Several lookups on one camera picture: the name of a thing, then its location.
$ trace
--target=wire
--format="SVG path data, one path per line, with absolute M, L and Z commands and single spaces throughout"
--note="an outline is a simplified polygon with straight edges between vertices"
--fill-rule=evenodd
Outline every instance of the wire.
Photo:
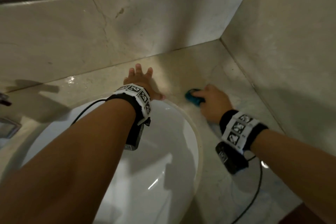
M 72 126 L 73 124 L 75 124 L 75 122 L 80 118 L 80 116 L 83 115 L 84 112 L 87 111 L 87 109 L 89 109 L 91 106 L 93 106 L 94 104 L 96 104 L 96 103 L 98 103 L 98 102 L 101 102 L 101 101 L 106 101 L 106 99 L 99 99 L 99 100 L 93 102 L 92 104 L 90 104 L 88 107 L 86 107 L 86 108 L 85 108 L 85 109 L 84 109 L 84 110 L 77 116 L 77 118 L 71 123 L 70 126 Z
M 261 186 L 261 180 L 263 179 L 263 167 L 261 166 L 261 161 L 260 161 L 259 165 L 260 165 L 260 178 L 259 178 L 259 184 L 258 184 L 257 191 L 255 192 L 254 197 L 252 198 L 251 203 L 246 207 L 246 209 L 231 224 L 235 224 L 237 221 L 239 221 L 239 219 L 247 212 L 247 210 L 250 209 L 251 205 L 254 203 L 255 199 L 258 196 L 258 193 L 259 193 L 259 190 L 260 190 L 260 186 Z

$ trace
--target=person's right arm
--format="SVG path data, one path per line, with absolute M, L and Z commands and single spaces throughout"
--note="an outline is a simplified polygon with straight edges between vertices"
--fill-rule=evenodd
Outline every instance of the person's right arm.
M 228 96 L 215 86 L 193 93 L 205 98 L 205 118 L 218 123 L 233 109 Z M 336 223 L 336 157 L 269 129 L 263 130 L 251 151 L 326 223 Z

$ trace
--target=sink basin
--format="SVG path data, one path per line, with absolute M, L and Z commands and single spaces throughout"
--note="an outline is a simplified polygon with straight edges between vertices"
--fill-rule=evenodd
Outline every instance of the sink basin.
M 23 165 L 90 103 L 52 122 L 31 145 Z M 171 104 L 153 101 L 152 105 L 151 125 L 145 126 L 137 150 L 124 150 L 95 224 L 179 222 L 191 202 L 199 161 L 195 133 Z

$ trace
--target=skin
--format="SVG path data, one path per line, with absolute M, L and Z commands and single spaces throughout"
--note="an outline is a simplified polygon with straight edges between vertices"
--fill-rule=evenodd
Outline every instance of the skin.
M 124 84 L 143 86 L 151 100 L 163 100 L 149 85 L 152 74 L 137 64 Z M 205 98 L 200 108 L 209 121 L 219 123 L 233 109 L 215 86 L 193 95 Z M 78 120 L 0 185 L 0 223 L 92 223 L 134 120 L 133 107 L 122 99 Z M 336 157 L 269 129 L 251 150 L 321 219 L 336 223 Z
M 193 95 L 205 98 L 200 109 L 209 121 L 219 124 L 222 115 L 233 109 L 229 97 L 213 85 Z M 251 151 L 317 216 L 336 223 L 335 156 L 269 129 L 257 136 Z

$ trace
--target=hand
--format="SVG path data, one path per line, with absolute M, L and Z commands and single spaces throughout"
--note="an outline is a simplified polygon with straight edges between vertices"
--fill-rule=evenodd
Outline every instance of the hand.
M 150 100 L 164 100 L 166 97 L 161 93 L 153 90 L 149 81 L 153 76 L 153 68 L 149 68 L 146 74 L 143 74 L 141 65 L 136 64 L 135 70 L 133 67 L 129 69 L 128 77 L 124 79 L 124 85 L 129 83 L 134 83 L 138 86 L 144 87 L 149 93 Z
M 192 95 L 205 99 L 205 103 L 201 103 L 199 107 L 204 117 L 213 123 L 219 124 L 223 114 L 233 109 L 227 94 L 211 84 L 205 86 L 204 90 L 195 91 Z

